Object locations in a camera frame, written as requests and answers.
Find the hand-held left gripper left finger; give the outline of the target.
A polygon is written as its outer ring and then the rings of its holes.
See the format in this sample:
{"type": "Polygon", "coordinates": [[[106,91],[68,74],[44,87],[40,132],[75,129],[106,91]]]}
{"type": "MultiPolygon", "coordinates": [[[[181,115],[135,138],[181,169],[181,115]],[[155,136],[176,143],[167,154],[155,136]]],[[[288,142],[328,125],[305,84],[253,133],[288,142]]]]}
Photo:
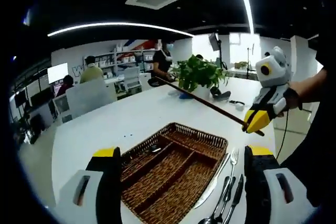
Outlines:
{"type": "Polygon", "coordinates": [[[59,223],[121,223],[119,147],[96,151],[86,169],[61,188],[54,208],[59,223]]]}

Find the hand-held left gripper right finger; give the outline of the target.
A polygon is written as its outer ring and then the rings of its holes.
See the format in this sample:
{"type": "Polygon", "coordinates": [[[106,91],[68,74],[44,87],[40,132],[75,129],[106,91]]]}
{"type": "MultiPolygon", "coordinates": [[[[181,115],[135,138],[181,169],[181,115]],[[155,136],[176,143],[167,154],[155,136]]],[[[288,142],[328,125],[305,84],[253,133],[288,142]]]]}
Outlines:
{"type": "Polygon", "coordinates": [[[304,184],[269,149],[245,146],[245,223],[304,223],[315,207],[304,184]]]}

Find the person's right hand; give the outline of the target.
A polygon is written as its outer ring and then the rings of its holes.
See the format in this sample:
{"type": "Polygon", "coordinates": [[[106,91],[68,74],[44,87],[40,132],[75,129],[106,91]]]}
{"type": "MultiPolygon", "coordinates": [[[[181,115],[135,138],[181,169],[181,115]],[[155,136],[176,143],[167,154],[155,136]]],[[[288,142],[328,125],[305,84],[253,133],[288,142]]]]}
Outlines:
{"type": "Polygon", "coordinates": [[[288,90],[284,93],[284,98],[286,100],[285,108],[277,115],[281,118],[284,116],[285,112],[289,110],[298,108],[302,110],[302,101],[301,101],[302,88],[301,84],[298,81],[293,81],[289,83],[288,90]]]}

